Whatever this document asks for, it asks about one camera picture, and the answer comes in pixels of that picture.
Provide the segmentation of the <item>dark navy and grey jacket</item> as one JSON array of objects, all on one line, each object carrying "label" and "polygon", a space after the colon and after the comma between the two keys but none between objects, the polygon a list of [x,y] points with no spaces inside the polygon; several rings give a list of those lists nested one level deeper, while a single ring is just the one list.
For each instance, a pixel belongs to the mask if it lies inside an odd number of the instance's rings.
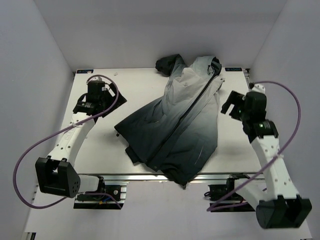
[{"label": "dark navy and grey jacket", "polygon": [[168,78],[163,95],[114,128],[126,140],[133,163],[185,186],[218,146],[222,64],[215,56],[200,56],[187,65],[175,54],[160,58],[155,67]]}]

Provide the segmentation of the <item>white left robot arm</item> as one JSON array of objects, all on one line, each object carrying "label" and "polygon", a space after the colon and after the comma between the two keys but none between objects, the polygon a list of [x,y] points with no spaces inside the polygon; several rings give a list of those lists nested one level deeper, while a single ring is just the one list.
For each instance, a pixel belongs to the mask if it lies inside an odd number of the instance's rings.
[{"label": "white left robot arm", "polygon": [[82,94],[73,108],[70,123],[47,155],[35,163],[40,191],[45,194],[74,198],[88,192],[94,199],[105,196],[103,177],[78,174],[75,160],[88,133],[99,118],[104,118],[126,102],[113,81],[105,82],[95,75],[87,82],[87,92]]}]

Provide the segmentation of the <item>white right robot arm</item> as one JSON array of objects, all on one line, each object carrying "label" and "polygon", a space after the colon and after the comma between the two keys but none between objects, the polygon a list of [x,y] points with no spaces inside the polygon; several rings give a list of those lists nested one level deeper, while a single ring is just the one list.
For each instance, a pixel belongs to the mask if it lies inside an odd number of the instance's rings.
[{"label": "white right robot arm", "polygon": [[262,167],[266,190],[241,177],[225,187],[226,195],[233,200],[243,197],[255,210],[263,229],[299,228],[312,210],[312,204],[300,196],[287,171],[280,154],[278,130],[266,119],[266,95],[257,91],[246,94],[231,91],[221,113],[225,114],[231,105],[229,115],[242,123]]}]

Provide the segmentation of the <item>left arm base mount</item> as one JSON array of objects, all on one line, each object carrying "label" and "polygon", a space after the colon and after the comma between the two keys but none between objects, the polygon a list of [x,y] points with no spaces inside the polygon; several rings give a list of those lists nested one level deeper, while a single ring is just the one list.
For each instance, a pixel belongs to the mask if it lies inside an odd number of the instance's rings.
[{"label": "left arm base mount", "polygon": [[127,182],[107,180],[101,175],[96,190],[79,192],[74,200],[73,208],[78,210],[121,210],[127,194]]}]

